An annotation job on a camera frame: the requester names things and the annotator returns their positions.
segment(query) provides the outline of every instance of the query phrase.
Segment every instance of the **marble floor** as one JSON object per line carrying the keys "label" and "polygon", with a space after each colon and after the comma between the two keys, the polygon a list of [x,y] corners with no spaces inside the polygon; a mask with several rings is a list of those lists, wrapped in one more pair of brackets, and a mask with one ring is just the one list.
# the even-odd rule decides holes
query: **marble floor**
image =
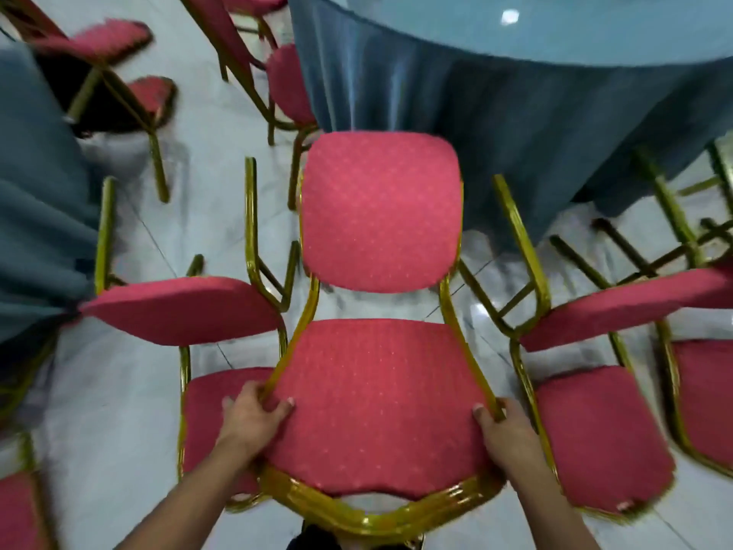
{"label": "marble floor", "polygon": [[[265,122],[234,82],[219,77],[213,48],[179,0],[35,0],[67,32],[104,17],[146,22],[155,43],[119,67],[127,79],[166,75],[179,86],[174,119],[160,131],[171,185],[171,201],[161,204],[152,180],[147,139],[142,135],[97,137],[90,157],[108,166],[119,180],[116,205],[114,272],[129,282],[182,276],[196,253],[206,258],[208,274],[247,279],[244,258],[244,162],[257,159],[259,170],[260,253],[284,277],[289,244],[298,235],[296,217],[286,208],[292,136],[266,141]],[[281,38],[289,33],[287,12],[273,17]],[[249,39],[253,50],[261,50]],[[258,88],[266,81],[257,76]],[[700,157],[674,186],[712,174]],[[683,200],[692,223],[702,216],[718,220],[726,211],[714,190]],[[603,236],[589,229],[590,206],[575,207],[557,218],[553,232],[586,255],[607,277],[619,279],[633,267]],[[618,227],[653,258],[675,244],[658,206],[639,201],[617,220]],[[592,286],[558,258],[546,243],[537,249],[553,287],[554,303],[589,293]],[[481,235],[469,233],[463,258],[495,303],[507,301],[523,285],[517,259],[494,259]],[[287,314],[290,332],[305,301],[307,283],[296,279]],[[518,396],[506,340],[463,282],[452,285],[454,303],[471,348],[499,395]],[[511,317],[532,309],[520,305]],[[321,297],[316,319],[402,317],[440,321],[437,296],[367,295],[334,290]],[[649,405],[657,413],[657,376],[652,333],[624,333]],[[227,367],[271,365],[277,359],[274,335],[228,341],[194,349],[194,374]],[[528,358],[531,373],[542,378],[578,362],[613,362],[606,341],[591,340]],[[112,548],[175,484],[178,435],[178,351],[137,340],[95,320],[65,330],[48,374],[28,406],[42,410],[36,437],[48,473],[53,514],[61,547]],[[723,550],[733,539],[731,481],[689,461],[674,450],[677,482],[672,492],[641,520],[618,526],[587,518],[603,548]],[[224,514],[206,548],[283,550],[299,531],[300,519],[269,502],[247,513]],[[518,499],[511,489],[480,509],[428,535],[434,548],[534,548]]]}

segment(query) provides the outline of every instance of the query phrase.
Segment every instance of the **red seat cushion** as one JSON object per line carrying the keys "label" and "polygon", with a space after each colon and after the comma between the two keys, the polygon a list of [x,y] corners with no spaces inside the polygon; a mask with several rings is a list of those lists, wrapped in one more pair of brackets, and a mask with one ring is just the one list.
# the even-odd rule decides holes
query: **red seat cushion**
{"label": "red seat cushion", "polygon": [[145,110],[154,118],[160,119],[166,104],[175,94],[175,82],[168,77],[148,75],[128,83],[128,87],[140,101]]}
{"label": "red seat cushion", "polygon": [[555,377],[537,388],[536,399],[573,505],[620,513],[672,483],[674,460],[628,370],[599,367]]}
{"label": "red seat cushion", "polygon": [[45,550],[45,536],[34,492],[34,480],[27,471],[0,479],[0,548],[3,550]]}
{"label": "red seat cushion", "polygon": [[159,345],[214,343],[271,332],[280,313],[250,284],[195,277],[113,287],[81,311]]}
{"label": "red seat cushion", "polygon": [[308,153],[303,260],[327,284],[400,293],[436,285],[458,252],[453,147],[421,133],[326,133]]}
{"label": "red seat cushion", "polygon": [[223,0],[227,11],[263,17],[287,6],[287,0]]}
{"label": "red seat cushion", "polygon": [[709,306],[710,295],[728,290],[733,291],[733,281],[727,270],[715,267],[611,287],[555,307],[521,343],[527,351],[541,351],[588,340],[661,320],[683,306]]}
{"label": "red seat cushion", "polygon": [[63,50],[87,61],[119,61],[134,49],[152,40],[150,28],[139,21],[106,19],[71,38],[48,36],[33,41],[34,47]]}
{"label": "red seat cushion", "polygon": [[321,320],[301,334],[275,388],[295,409],[265,451],[333,497],[420,499],[490,465],[471,415],[484,395],[445,324]]}
{"label": "red seat cushion", "polygon": [[673,343],[680,371],[680,414],[692,446],[733,469],[733,340]]}
{"label": "red seat cushion", "polygon": [[[193,471],[214,448],[224,418],[221,401],[227,396],[236,399],[246,382],[264,382],[270,378],[272,371],[270,367],[223,370],[199,376],[188,383],[183,399],[183,415],[186,418],[184,473]],[[239,480],[232,495],[256,494],[259,491],[257,479],[247,473]]]}
{"label": "red seat cushion", "polygon": [[295,45],[280,46],[268,58],[265,66],[270,95],[282,113],[297,123],[315,123]]}

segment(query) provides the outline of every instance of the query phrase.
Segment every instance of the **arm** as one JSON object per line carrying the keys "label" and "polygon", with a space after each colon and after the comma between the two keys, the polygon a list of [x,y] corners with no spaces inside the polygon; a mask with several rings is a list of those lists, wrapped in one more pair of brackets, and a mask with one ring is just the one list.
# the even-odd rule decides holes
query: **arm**
{"label": "arm", "polygon": [[257,399],[259,388],[248,382],[235,402],[224,399],[224,424],[212,452],[116,550],[199,550],[204,545],[235,482],[292,410],[288,400],[266,413]]}
{"label": "arm", "polygon": [[537,550],[600,550],[583,519],[563,496],[545,462],[539,438],[515,400],[501,400],[507,418],[495,422],[486,408],[473,415],[494,463],[507,474],[527,517]]}

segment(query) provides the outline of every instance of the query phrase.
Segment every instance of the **blue tablecloth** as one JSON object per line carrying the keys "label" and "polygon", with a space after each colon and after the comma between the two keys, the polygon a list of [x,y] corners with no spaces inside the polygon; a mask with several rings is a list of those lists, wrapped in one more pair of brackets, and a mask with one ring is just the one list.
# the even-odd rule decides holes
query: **blue tablecloth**
{"label": "blue tablecloth", "polygon": [[[733,43],[708,46],[705,32],[688,43],[695,49],[684,50],[682,59],[673,46],[657,41],[654,49],[640,45],[642,58],[618,39],[624,35],[618,30],[623,49],[594,37],[593,50],[592,43],[568,33],[575,43],[566,42],[563,52],[542,48],[538,36],[527,36],[534,39],[530,45],[517,39],[502,43],[481,7],[494,0],[442,1],[442,20],[435,19],[435,0],[289,5],[319,126],[419,131],[447,139],[465,182],[464,229],[489,234],[499,249],[512,244],[492,192],[493,174],[506,176],[537,241],[573,198],[595,201],[601,212],[617,215],[648,193],[630,167],[630,150],[639,144],[674,176],[708,141],[733,128],[733,58],[723,57],[733,55]],[[516,17],[518,26],[533,15],[531,7],[518,14],[508,21]],[[423,26],[422,17],[433,28]],[[481,19],[486,42],[480,32],[465,33],[478,31]],[[718,26],[718,15],[713,20]],[[462,22],[465,31],[457,34]],[[696,24],[704,29],[705,23]],[[733,38],[730,31],[723,37]],[[640,64],[647,62],[654,65]]]}
{"label": "blue tablecloth", "polygon": [[94,293],[101,176],[26,46],[4,36],[0,130],[1,378]]}

